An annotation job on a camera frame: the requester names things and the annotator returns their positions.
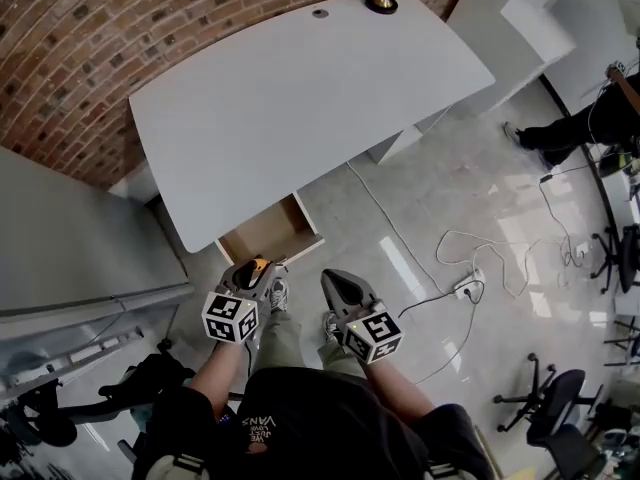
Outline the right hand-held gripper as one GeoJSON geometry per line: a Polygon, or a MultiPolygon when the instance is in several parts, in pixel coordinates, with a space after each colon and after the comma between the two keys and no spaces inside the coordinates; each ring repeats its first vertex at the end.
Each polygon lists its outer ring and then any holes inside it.
{"type": "Polygon", "coordinates": [[[386,304],[375,299],[367,281],[344,270],[325,269],[321,273],[321,287],[329,310],[336,315],[341,345],[358,360],[372,364],[399,349],[404,332],[386,304]]]}

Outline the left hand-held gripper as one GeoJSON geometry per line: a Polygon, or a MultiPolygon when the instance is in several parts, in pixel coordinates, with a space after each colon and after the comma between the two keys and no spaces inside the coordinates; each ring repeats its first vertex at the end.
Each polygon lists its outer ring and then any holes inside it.
{"type": "Polygon", "coordinates": [[[253,261],[230,266],[216,288],[209,292],[201,319],[206,335],[225,343],[244,343],[257,331],[260,309],[268,298],[268,291],[276,277],[274,262],[253,261]],[[232,290],[249,288],[251,290],[232,290]]]}

